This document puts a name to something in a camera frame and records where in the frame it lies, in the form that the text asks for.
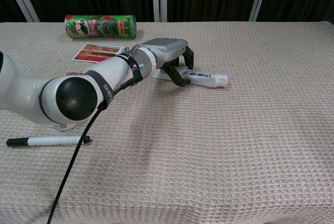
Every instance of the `table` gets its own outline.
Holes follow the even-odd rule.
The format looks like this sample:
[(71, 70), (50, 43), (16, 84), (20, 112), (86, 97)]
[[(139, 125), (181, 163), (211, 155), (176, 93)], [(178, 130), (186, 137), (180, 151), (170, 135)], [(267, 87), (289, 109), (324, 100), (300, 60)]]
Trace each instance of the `table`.
[[(89, 132), (52, 223), (333, 223), (331, 23), (138, 23), (133, 40), (0, 23), (0, 34), (28, 76), (84, 70), (90, 63), (71, 59), (87, 42), (163, 37), (188, 41), (194, 69), (229, 75), (225, 89), (149, 77), (119, 93)], [(0, 125), (1, 223), (46, 223), (75, 147), (8, 148), (11, 137), (59, 132), (7, 111)]]

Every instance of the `pringles can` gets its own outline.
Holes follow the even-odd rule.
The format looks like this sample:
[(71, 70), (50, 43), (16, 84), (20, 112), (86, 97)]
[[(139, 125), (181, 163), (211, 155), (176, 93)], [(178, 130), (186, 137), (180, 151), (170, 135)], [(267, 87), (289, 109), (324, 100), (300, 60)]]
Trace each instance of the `pringles can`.
[(136, 17), (134, 15), (66, 15), (65, 30), (73, 39), (132, 39), (137, 35)]

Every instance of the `marker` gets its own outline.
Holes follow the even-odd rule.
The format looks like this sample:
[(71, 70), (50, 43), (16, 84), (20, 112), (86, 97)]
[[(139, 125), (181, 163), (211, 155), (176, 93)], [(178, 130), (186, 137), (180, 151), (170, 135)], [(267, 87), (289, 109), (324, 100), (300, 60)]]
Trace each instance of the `marker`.
[[(24, 146), (54, 146), (54, 145), (73, 145), (78, 144), (81, 136), (50, 136), (50, 137), (28, 137), (8, 139), (8, 147)], [(83, 143), (90, 143), (90, 137), (85, 136)]]

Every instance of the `toothpaste tube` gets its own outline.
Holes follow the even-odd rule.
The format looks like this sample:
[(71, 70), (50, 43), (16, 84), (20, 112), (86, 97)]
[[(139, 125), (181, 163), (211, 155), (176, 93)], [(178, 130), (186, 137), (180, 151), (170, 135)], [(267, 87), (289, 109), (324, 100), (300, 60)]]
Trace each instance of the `toothpaste tube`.
[[(225, 74), (215, 74), (208, 72), (193, 71), (189, 69), (176, 68), (183, 79), (189, 79), (191, 84), (203, 87), (226, 87), (228, 76)], [(154, 71), (152, 77), (154, 79), (169, 80), (170, 77), (162, 69)]]

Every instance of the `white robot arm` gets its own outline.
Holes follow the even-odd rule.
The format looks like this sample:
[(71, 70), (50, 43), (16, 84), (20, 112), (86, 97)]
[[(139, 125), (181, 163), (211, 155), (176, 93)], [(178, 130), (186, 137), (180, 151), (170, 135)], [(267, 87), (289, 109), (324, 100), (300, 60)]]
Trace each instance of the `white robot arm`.
[(82, 76), (54, 79), (26, 77), (14, 62), (0, 52), (0, 109), (18, 113), (39, 124), (70, 124), (86, 120), (95, 109), (106, 108), (116, 93), (161, 68), (178, 86), (185, 86), (176, 71), (184, 56), (193, 69), (194, 53), (180, 39), (153, 39), (131, 51), (89, 66)]

